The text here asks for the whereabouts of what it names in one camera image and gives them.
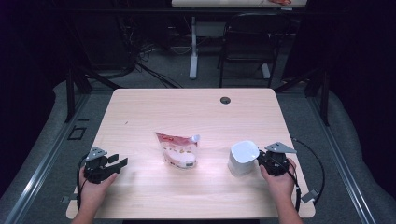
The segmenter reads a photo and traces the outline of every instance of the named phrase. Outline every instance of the office chair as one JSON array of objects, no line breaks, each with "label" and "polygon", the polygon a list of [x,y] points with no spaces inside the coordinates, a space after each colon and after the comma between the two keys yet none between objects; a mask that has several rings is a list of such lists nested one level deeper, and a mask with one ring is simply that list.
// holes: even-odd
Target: office chair
[{"label": "office chair", "polygon": [[241,13],[225,24],[220,51],[219,86],[222,87],[224,62],[264,63],[272,65],[268,88],[271,86],[281,40],[290,28],[290,19],[283,15]]}]

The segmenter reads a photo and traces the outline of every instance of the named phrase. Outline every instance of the snack bag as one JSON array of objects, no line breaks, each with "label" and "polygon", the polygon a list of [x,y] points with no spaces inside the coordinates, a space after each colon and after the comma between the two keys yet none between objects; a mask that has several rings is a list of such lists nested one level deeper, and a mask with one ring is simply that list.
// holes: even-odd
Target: snack bag
[{"label": "snack bag", "polygon": [[181,169],[190,169],[196,165],[196,152],[200,135],[180,137],[163,133],[156,134],[166,163]]}]

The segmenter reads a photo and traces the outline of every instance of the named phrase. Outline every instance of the table top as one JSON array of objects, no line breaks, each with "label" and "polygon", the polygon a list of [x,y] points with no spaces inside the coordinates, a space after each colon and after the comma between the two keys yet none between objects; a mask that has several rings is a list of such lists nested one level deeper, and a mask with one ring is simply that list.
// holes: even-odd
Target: table top
[{"label": "table top", "polygon": [[[231,101],[223,104],[220,99]],[[155,132],[201,135],[197,165],[177,169],[163,161]],[[271,89],[120,89],[113,93],[93,142],[128,158],[107,192],[97,218],[211,219],[277,217],[267,184],[255,161],[253,171],[235,177],[228,169],[233,144],[253,141],[260,149],[275,142],[292,147]],[[308,192],[297,155],[302,194]],[[76,201],[66,211],[77,213]],[[312,217],[312,203],[300,216]]]},{"label": "table top", "polygon": [[285,6],[269,0],[172,0],[173,7],[305,7],[306,0],[291,0]]}]

